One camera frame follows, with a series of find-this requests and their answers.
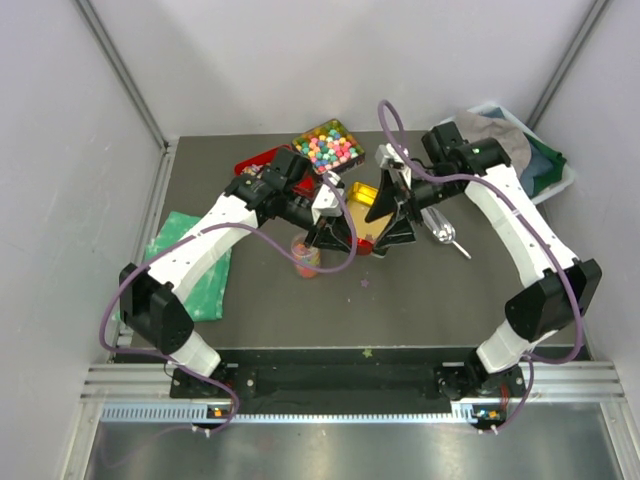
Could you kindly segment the clear plastic jar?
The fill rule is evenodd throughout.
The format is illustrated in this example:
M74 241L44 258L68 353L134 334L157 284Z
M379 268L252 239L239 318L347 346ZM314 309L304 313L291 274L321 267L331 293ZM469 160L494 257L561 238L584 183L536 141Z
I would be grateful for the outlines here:
M291 242L291 254L297 260L294 264L298 274L305 279L311 279L317 275L315 268L321 266L320 250L305 244L306 234L297 234Z

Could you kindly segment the metal scoop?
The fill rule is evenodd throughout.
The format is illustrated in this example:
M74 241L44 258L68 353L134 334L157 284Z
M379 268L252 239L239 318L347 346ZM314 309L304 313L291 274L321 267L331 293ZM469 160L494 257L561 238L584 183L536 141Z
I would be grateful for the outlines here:
M429 228L436 240L445 245L455 247L467 260L470 253L462 247L456 238L456 230L452 223L436 208L427 207L421 210L423 223Z

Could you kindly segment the red jar lid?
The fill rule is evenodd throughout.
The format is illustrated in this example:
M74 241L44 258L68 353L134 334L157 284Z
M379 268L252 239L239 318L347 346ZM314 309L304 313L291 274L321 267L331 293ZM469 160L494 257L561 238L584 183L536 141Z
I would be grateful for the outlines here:
M356 245L356 254L359 256L367 256L373 253L375 239L367 235L363 238L359 237Z

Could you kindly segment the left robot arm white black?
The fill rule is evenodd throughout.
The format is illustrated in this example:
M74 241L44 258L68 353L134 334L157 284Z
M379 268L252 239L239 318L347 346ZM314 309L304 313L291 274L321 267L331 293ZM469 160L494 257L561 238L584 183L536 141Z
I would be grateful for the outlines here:
M235 176L210 210L178 242L148 262L120 274L119 317L163 357L192 374L205 396L226 387L221 357L196 332L185 302L193 288L232 247L280 218L306 231L315 248L355 255L357 236L344 198L344 183L334 172L322 175L314 198L296 192L310 174L308 158L288 149L276 151L258 173Z

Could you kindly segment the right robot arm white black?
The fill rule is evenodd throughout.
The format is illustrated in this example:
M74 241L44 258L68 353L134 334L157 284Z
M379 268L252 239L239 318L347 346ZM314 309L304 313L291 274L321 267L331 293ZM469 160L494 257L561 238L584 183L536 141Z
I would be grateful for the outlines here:
M579 324L602 278L595 260L582 261L560 241L522 189L506 150L488 137L462 138L453 122L422 138L432 165L423 167L394 142L378 146L380 186L366 219L391 216L376 242L386 250L414 238L421 212L463 194L483 213L507 249L522 291L504 307L504 321L463 366L437 376L443 394L460 400L498 389L520 359L570 324Z

